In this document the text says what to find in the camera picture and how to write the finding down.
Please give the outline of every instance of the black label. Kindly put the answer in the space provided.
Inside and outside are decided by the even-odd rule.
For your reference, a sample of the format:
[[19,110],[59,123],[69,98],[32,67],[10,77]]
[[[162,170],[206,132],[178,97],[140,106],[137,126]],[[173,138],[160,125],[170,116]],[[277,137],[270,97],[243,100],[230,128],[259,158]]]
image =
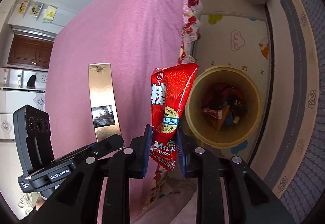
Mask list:
[[66,178],[69,174],[71,174],[70,168],[68,166],[64,166],[59,170],[49,173],[48,178],[50,179],[51,182],[55,182],[62,178]]
[[112,105],[91,108],[94,127],[115,125]]

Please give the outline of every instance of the cabinet door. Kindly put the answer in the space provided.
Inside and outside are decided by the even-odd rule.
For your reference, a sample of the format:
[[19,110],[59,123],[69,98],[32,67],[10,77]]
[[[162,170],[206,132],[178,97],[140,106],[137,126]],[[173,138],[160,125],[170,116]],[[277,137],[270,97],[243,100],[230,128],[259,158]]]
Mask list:
[[8,64],[48,69],[53,42],[15,35]]

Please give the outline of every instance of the yellow trash can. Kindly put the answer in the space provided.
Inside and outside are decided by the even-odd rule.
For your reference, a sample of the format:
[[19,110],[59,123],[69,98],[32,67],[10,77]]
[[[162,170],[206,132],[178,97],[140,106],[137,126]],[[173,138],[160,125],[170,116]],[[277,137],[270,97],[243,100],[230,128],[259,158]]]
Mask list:
[[[216,131],[203,114],[203,99],[215,83],[229,83],[242,90],[246,98],[247,113],[236,126]],[[186,121],[202,142],[214,148],[231,148],[245,141],[257,128],[262,117],[262,102],[254,82],[242,71],[226,66],[208,68],[194,81],[185,106]]]

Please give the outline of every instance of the pink bed sheet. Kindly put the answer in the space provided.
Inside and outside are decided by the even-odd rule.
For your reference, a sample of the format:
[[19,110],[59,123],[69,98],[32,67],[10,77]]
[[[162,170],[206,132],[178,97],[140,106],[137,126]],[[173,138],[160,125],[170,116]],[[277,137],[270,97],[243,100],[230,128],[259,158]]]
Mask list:
[[[110,63],[121,133],[128,146],[151,123],[151,81],[156,67],[178,62],[182,0],[94,0],[57,35],[46,86],[46,111],[56,158],[96,141],[88,64]],[[157,165],[130,180],[130,216],[142,207]]]

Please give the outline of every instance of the candy wrapper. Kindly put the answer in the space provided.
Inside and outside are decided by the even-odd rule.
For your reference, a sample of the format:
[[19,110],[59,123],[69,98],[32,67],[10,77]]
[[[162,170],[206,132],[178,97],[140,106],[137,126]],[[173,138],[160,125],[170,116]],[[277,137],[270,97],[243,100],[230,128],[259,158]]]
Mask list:
[[176,128],[195,79],[195,63],[156,68],[151,76],[152,145],[150,157],[168,171],[176,162]]

